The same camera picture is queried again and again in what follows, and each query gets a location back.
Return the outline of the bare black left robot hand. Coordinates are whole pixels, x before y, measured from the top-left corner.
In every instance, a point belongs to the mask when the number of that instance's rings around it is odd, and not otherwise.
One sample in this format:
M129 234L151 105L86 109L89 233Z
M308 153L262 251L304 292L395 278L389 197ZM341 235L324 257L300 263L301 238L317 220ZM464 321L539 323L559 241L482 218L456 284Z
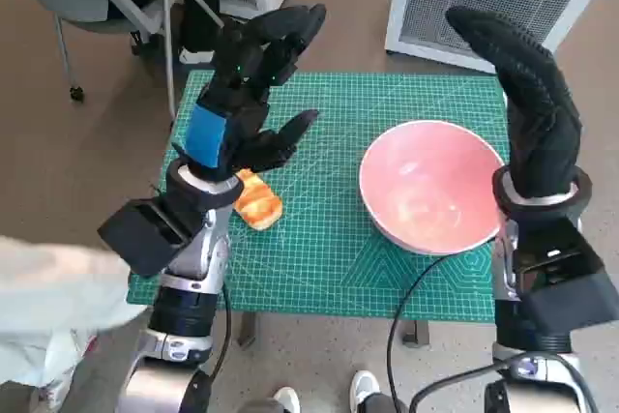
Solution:
M175 149L199 179L221 182L242 169L284 166L318 110L300 112L279 130L266 130L272 88L282 86L320 31L327 10L284 7L241 23L228 20L214 51L214 75L192 111L184 145Z

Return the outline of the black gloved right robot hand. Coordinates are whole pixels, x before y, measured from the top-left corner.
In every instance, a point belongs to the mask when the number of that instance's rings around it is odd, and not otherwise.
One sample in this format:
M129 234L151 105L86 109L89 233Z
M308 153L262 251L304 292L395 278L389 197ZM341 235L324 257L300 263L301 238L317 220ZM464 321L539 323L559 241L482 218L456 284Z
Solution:
M456 6L446 19L494 66L508 98L509 169L516 192L524 198L568 192L582 124L552 53L502 14Z

